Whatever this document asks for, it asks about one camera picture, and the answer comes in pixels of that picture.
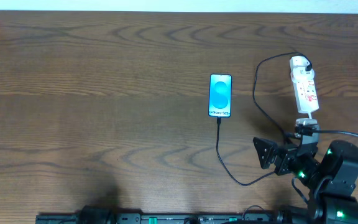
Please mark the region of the blue Samsung Galaxy smartphone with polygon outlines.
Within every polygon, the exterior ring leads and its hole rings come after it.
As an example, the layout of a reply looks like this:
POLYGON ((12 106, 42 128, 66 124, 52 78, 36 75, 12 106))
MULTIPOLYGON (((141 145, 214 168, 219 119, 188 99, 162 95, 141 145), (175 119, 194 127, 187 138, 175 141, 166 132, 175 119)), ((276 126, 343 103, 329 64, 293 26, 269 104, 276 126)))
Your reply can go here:
POLYGON ((208 115, 229 118, 231 116, 232 76, 229 74, 210 75, 208 115))

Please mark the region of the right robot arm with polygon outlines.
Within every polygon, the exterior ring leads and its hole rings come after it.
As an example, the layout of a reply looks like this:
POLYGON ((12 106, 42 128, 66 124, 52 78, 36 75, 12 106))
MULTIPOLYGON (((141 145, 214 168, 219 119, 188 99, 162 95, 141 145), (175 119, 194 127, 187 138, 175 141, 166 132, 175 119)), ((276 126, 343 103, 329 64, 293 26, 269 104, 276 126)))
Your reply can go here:
POLYGON ((318 138, 301 138, 298 145, 278 146, 262 138, 254 138, 253 143, 261 168, 274 164, 275 174, 293 174, 310 190, 306 208, 284 206, 274 222, 358 224, 358 201, 352 196, 358 178, 358 147, 335 140, 323 160, 317 161, 318 138))

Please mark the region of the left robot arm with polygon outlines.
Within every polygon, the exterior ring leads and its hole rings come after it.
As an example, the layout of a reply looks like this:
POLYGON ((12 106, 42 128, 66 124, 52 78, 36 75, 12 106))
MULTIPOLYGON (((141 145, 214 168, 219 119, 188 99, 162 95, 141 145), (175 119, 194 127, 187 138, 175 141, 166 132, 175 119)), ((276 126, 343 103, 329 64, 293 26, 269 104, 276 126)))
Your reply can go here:
POLYGON ((116 217, 107 208, 85 206, 78 212, 76 224, 116 224, 116 217))

